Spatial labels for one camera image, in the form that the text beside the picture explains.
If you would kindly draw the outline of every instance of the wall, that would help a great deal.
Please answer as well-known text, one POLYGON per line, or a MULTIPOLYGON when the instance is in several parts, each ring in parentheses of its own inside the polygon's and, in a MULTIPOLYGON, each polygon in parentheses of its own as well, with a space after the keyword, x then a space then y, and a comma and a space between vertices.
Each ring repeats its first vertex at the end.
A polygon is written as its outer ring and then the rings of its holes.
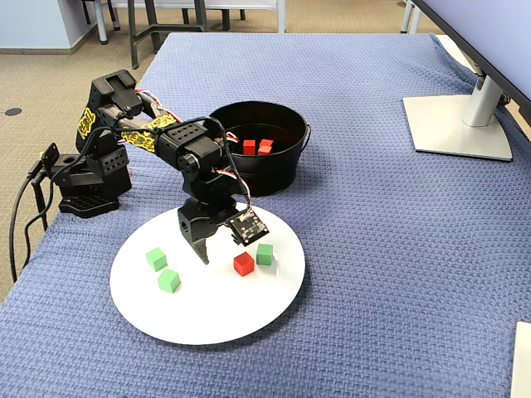
POLYGON ((90 28, 80 0, 0 0, 0 48, 69 49, 90 28))
MULTIPOLYGON (((94 5, 92 2, 87 2, 86 7, 89 10, 90 25, 87 25, 85 14, 83 13, 83 3, 81 0, 57 0, 63 22, 65 24, 66 35, 70 47, 73 47, 88 31, 95 25, 94 5)), ((104 17, 108 17, 106 6, 104 5, 104 17)))

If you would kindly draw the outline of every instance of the green block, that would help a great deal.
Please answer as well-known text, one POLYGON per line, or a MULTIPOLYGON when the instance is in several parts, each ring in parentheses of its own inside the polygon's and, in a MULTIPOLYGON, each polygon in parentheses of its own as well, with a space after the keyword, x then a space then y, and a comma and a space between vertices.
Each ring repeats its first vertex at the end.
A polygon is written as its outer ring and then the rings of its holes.
POLYGON ((179 273, 170 269, 165 269, 157 279, 158 286, 161 290, 173 293, 181 284, 179 273))
POLYGON ((256 263, 259 265, 273 264, 273 245, 259 244, 256 251, 256 263))
POLYGON ((168 265, 166 255, 158 247, 146 254, 146 260, 148 261, 149 266, 155 271, 159 271, 168 265))

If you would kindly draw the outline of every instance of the red cube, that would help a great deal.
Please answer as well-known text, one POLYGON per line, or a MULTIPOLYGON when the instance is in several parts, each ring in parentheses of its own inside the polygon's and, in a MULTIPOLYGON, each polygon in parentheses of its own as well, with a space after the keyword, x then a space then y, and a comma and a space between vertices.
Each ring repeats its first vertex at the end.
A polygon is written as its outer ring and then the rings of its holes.
POLYGON ((234 269, 241 276, 246 276, 255 270, 255 259, 253 259, 247 252, 238 255, 234 258, 234 269))
POLYGON ((244 155, 254 155, 255 154, 256 142, 254 139, 244 139, 243 140, 243 154, 244 155))
POLYGON ((272 139, 262 139, 258 147, 273 147, 272 139))
POLYGON ((273 152, 273 148, 272 147, 259 147, 258 148, 258 154, 259 155, 269 155, 269 154, 271 154, 271 152, 273 152))

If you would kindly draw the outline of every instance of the yellow sticker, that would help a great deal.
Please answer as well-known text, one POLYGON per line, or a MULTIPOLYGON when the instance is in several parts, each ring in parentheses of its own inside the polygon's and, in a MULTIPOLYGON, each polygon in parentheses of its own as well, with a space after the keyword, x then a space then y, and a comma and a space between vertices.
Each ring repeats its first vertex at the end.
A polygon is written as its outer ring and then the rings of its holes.
POLYGON ((138 131, 122 131, 122 138, 125 138, 128 143, 132 143, 135 147, 155 153, 155 139, 151 134, 146 137, 138 131))
POLYGON ((165 114, 164 116, 159 116, 158 118, 154 119, 153 121, 144 124, 142 126, 143 129, 154 129, 155 127, 166 127, 170 124, 177 123, 177 120, 173 118, 171 114, 165 114))
POLYGON ((89 108, 86 108, 83 116, 81 116, 80 122, 77 124, 77 131, 79 131, 80 136, 83 139, 90 134, 90 131, 92 130, 92 124, 94 124, 95 121, 96 115, 93 114, 89 108))
MULTIPOLYGON (((143 124, 142 129, 154 129, 156 127, 162 128, 173 123, 177 123, 177 120, 175 120, 172 115, 165 114, 149 123, 143 124)), ((122 138, 125 138, 128 143, 132 143, 135 147, 143 148, 146 151, 155 153, 155 137, 149 131, 143 131, 141 133, 134 130, 123 131, 122 138)))

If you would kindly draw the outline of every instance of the white circular plate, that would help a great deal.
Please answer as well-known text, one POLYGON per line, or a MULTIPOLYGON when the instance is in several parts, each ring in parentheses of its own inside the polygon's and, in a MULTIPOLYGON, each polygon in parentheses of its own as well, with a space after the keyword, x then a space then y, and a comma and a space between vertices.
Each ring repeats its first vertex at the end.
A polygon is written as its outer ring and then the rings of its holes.
POLYGON ((110 271, 114 305, 133 326, 150 336, 179 344, 216 344, 244 337, 280 316, 299 292, 304 251, 299 238, 279 217, 254 207, 270 233, 247 247, 236 245, 220 227, 207 239, 209 265, 184 240, 177 209, 138 228, 122 245, 110 271), (242 277, 234 257, 244 251, 256 261, 260 243, 274 246, 271 266, 257 265, 242 277), (153 271, 146 253, 159 247, 168 267, 153 271), (181 284, 171 294, 158 288, 164 269, 179 272, 181 284))

